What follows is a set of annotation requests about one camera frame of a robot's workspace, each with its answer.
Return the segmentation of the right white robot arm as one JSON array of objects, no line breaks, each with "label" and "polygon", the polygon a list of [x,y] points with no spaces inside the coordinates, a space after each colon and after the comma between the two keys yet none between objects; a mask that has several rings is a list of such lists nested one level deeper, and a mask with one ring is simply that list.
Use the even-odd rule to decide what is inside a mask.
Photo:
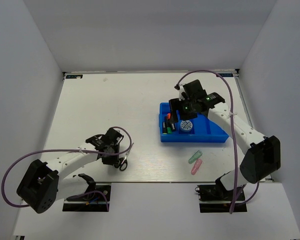
[{"label": "right white robot arm", "polygon": [[199,80],[181,87],[179,97],[169,100],[170,120],[191,120],[198,115],[220,127],[239,147],[244,155],[235,169],[215,181],[216,195],[226,200],[235,187],[256,184],[281,167],[281,143],[276,136],[267,137],[235,115],[225,99],[218,93],[207,94]]}]

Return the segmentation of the black handled scissors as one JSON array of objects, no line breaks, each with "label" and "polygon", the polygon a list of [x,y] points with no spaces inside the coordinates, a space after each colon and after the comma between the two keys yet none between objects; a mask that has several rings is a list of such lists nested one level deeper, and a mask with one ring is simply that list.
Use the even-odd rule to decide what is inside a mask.
[{"label": "black handled scissors", "polygon": [[119,169],[120,171],[125,171],[128,167],[128,156],[133,148],[134,143],[132,143],[131,147],[129,150],[125,153],[123,157],[119,157],[117,163],[115,163],[113,166],[116,169]]}]

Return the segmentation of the orange capped black highlighter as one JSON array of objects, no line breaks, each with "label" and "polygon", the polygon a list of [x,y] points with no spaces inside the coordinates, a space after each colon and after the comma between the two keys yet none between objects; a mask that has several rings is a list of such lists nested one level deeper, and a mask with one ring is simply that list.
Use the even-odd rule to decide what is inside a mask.
[{"label": "orange capped black highlighter", "polygon": [[171,114],[168,113],[165,118],[167,120],[167,127],[170,128],[172,132],[175,132],[176,126],[173,122],[171,122]]}]

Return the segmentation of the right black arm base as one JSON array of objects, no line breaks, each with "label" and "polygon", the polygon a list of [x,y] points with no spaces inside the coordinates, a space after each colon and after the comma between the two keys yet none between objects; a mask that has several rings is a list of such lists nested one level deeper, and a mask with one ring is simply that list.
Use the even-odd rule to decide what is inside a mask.
[{"label": "right black arm base", "polygon": [[219,191],[215,184],[197,185],[199,211],[204,214],[229,213],[233,201],[233,190]]}]

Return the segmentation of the round blue patterned tin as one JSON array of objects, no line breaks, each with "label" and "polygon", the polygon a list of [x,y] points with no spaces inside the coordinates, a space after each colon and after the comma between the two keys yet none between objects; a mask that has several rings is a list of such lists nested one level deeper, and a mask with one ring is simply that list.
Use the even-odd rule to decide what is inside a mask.
[{"label": "round blue patterned tin", "polygon": [[182,120],[179,124],[179,131],[189,134],[193,130],[193,123],[190,120]]}]

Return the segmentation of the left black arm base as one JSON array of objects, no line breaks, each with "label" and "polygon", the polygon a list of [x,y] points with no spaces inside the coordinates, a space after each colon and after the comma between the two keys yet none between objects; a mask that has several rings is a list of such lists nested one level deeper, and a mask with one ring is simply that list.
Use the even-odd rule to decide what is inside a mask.
[{"label": "left black arm base", "polygon": [[101,213],[108,212],[107,206],[110,207],[111,200],[111,184],[97,184],[95,191],[100,191],[105,195],[107,203],[104,197],[97,192],[91,193],[77,198],[67,198],[63,202],[63,212],[89,212],[89,213]]}]

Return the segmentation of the pink translucent marker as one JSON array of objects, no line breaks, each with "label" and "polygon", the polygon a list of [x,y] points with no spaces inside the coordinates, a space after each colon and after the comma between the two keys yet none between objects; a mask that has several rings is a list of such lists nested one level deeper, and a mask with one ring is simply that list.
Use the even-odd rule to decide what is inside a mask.
[{"label": "pink translucent marker", "polygon": [[203,161],[202,161],[200,158],[198,158],[198,159],[195,161],[195,163],[194,163],[194,165],[193,165],[193,167],[192,167],[192,169],[191,169],[191,174],[192,174],[193,176],[194,176],[194,175],[197,173],[197,171],[199,170],[199,168],[200,168],[202,162],[203,162]]}]

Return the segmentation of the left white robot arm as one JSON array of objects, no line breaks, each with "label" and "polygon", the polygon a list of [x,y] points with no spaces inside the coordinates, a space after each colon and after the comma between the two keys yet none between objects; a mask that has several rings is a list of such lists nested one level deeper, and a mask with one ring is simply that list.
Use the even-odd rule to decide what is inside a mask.
[{"label": "left white robot arm", "polygon": [[104,165],[121,169],[127,165],[120,150],[124,139],[121,127],[111,127],[105,134],[97,134],[86,139],[76,149],[64,149],[64,155],[57,159],[32,161],[26,170],[16,193],[36,213],[47,211],[55,201],[91,201],[95,198],[108,199],[97,188],[93,177],[78,170],[100,160]]}]

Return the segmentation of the yellow capped black highlighter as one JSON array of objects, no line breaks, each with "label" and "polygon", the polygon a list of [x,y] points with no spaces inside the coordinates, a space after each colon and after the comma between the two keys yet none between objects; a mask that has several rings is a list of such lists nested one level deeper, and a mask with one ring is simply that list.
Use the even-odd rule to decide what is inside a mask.
[{"label": "yellow capped black highlighter", "polygon": [[162,122],[162,133],[163,134],[167,134],[168,133],[167,126],[166,126],[166,123],[164,121]]}]

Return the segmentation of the green capped black highlighter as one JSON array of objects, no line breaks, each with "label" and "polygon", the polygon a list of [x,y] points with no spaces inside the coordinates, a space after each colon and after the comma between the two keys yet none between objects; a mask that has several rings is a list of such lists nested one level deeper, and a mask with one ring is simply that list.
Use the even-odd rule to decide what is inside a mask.
[{"label": "green capped black highlighter", "polygon": [[165,125],[166,125],[166,130],[168,134],[172,133],[171,125],[169,123],[169,119],[167,116],[164,117]]}]

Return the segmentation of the green translucent marker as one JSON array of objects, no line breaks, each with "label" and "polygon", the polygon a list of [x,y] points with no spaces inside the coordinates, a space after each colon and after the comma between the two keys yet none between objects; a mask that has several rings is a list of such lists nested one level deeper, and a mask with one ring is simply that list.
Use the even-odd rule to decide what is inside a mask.
[{"label": "green translucent marker", "polygon": [[202,152],[200,150],[197,150],[188,160],[189,164],[192,164],[197,161],[202,156]]}]

